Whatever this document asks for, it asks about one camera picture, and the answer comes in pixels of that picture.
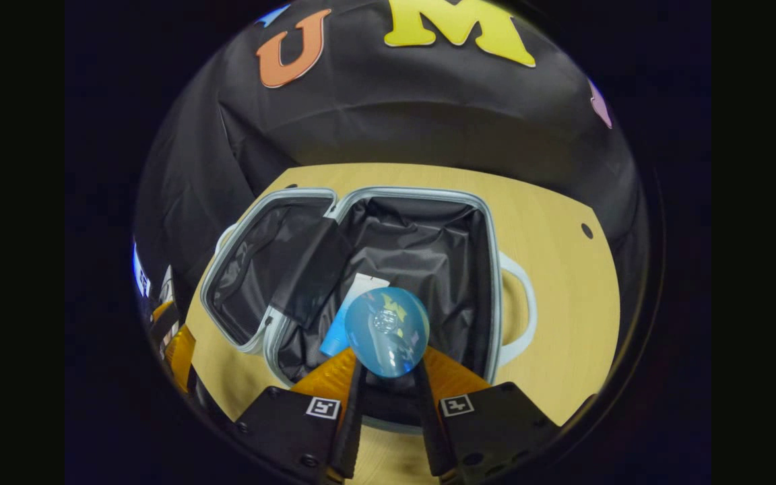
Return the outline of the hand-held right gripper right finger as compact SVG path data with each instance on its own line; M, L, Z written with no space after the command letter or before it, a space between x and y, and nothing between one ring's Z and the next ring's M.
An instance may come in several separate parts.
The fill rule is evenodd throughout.
M551 456L561 427L515 383L493 385L427 347L414 369L431 474L441 484L514 484Z

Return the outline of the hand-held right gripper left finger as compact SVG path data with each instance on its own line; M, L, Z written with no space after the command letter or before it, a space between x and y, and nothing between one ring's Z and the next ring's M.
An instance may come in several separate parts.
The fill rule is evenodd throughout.
M236 442L280 484L342 484L354 476L366 369L345 349L291 389L266 387L234 421Z

